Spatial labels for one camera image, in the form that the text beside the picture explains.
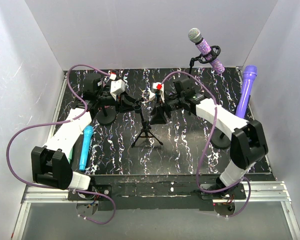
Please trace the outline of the black tripod stand with ring clamp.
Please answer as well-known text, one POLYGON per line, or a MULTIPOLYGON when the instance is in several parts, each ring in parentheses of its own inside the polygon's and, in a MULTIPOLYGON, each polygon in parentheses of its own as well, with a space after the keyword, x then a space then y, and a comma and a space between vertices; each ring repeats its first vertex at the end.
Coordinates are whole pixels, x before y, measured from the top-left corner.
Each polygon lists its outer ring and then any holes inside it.
POLYGON ((134 142, 131 144, 131 147, 134 148, 138 139, 140 139, 140 138, 144 138, 144 139, 154 138, 155 140, 158 141, 158 143, 160 145, 163 146, 164 145, 163 142, 160 141, 155 135, 152 134, 150 122, 148 120, 145 120, 145 118, 144 118, 140 100, 136 100, 134 102, 133 110, 135 113, 140 115, 142 128, 140 130, 140 133, 137 135, 136 139, 134 140, 134 142))

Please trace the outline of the glitter purple silver-head microphone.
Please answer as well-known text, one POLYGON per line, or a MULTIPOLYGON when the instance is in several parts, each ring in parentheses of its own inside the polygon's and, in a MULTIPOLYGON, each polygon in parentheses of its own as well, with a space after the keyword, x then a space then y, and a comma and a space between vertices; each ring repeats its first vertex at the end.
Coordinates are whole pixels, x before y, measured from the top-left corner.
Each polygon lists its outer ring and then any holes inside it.
POLYGON ((221 49, 218 46, 210 46, 198 28, 192 28, 189 31, 188 39, 195 44, 202 58, 212 66, 215 73, 221 75, 225 71, 223 64, 218 59, 221 49))

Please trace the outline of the mint green microphone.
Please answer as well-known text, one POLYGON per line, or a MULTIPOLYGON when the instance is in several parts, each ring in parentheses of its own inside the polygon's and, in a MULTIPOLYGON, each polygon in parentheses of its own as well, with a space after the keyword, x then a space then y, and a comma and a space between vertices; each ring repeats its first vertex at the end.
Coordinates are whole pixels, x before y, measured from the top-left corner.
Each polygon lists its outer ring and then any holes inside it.
POLYGON ((68 157, 67 157, 69 164, 71 164, 72 158, 73 158, 73 148, 71 148, 71 150, 68 154, 68 157))

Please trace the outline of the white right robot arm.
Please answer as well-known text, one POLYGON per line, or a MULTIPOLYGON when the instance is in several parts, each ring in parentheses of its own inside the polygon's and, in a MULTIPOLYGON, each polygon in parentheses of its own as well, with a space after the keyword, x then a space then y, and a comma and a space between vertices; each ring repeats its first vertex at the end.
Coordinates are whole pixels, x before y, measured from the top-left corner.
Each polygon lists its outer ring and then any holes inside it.
POLYGON ((202 93, 188 96, 174 93, 167 95, 165 100, 158 96, 150 113, 150 124, 166 124, 171 112, 179 109, 208 121, 230 140, 230 162, 219 176, 216 186, 220 198, 229 198, 235 192, 234 186, 269 152, 262 124, 230 113, 202 93))

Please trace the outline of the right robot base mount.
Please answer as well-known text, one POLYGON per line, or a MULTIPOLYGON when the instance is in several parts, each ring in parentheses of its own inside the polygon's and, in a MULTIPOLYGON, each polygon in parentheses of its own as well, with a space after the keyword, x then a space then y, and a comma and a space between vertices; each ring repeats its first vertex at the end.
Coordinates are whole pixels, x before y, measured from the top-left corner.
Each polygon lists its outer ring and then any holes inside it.
POLYGON ((238 183, 223 191, 221 191, 220 185, 213 184, 205 191, 200 191, 198 195, 203 201, 211 204, 212 209, 206 210, 209 214, 229 219, 245 209, 251 197, 251 187, 248 186, 248 193, 246 193, 242 183, 238 183), (241 208, 236 207, 237 200, 244 200, 241 208))

